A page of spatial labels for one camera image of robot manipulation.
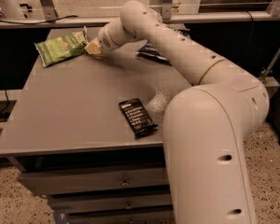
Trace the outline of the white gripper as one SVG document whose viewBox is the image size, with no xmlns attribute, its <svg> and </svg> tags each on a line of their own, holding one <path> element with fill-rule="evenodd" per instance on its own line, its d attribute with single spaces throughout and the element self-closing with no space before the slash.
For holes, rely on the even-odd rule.
<svg viewBox="0 0 280 224">
<path fill-rule="evenodd" d="M 118 49 L 128 42 L 125 30 L 120 21 L 112 21 L 105 25 L 98 33 L 98 38 L 95 37 L 85 47 L 85 50 L 90 55 L 102 53 L 102 49 L 112 51 Z"/>
</svg>

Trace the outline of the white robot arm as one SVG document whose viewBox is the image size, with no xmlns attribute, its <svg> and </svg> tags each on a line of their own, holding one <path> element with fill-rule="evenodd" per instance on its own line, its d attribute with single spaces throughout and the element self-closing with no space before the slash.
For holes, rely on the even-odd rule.
<svg viewBox="0 0 280 224">
<path fill-rule="evenodd" d="M 102 54 L 149 41 L 190 83 L 168 104 L 163 148 L 176 224 L 257 224 L 244 140 L 266 119 L 269 94 L 240 66 L 126 3 L 87 45 Z"/>
</svg>

